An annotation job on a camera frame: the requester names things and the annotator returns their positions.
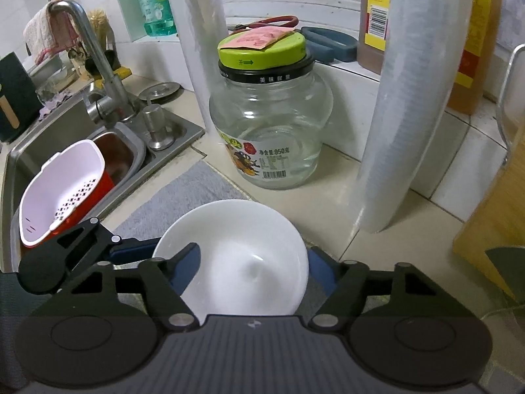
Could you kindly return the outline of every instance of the kitchen sink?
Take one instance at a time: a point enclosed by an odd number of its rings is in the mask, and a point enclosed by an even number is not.
[[[175,142],[163,151],[152,151],[146,146],[149,133],[141,112],[130,121],[116,123],[113,127],[99,127],[90,119],[86,105],[100,96],[93,88],[75,94],[31,127],[15,142],[7,156],[2,191],[2,272],[16,271],[24,252],[18,232],[18,206],[22,195],[41,166],[55,153],[82,139],[92,139],[98,145],[115,187],[86,218],[104,218],[155,171],[204,134],[201,127],[164,111]],[[130,98],[140,102],[136,97]]]

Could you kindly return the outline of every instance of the yellow label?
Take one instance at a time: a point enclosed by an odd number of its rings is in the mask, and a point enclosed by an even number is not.
[[[390,0],[368,0],[367,30],[364,42],[376,49],[385,50]]]
[[[473,0],[471,22],[468,26],[467,41],[461,56],[456,83],[470,89],[476,76],[483,43],[487,35],[492,0]]]

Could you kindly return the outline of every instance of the colander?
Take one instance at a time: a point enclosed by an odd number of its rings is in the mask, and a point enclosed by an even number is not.
[[[22,196],[22,243],[35,247],[80,222],[114,187],[105,168],[102,153],[88,139],[46,161]]]

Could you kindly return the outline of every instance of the green liquid bottle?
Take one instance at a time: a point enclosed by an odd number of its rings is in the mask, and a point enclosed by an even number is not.
[[[168,0],[138,0],[144,16],[144,29],[149,36],[177,32]]]

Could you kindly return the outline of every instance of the towel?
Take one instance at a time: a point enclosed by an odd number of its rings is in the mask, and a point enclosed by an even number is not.
[[[49,13],[47,3],[29,21],[24,29],[24,40],[39,65],[47,57],[53,57],[62,50],[76,46],[78,34],[67,13]]]

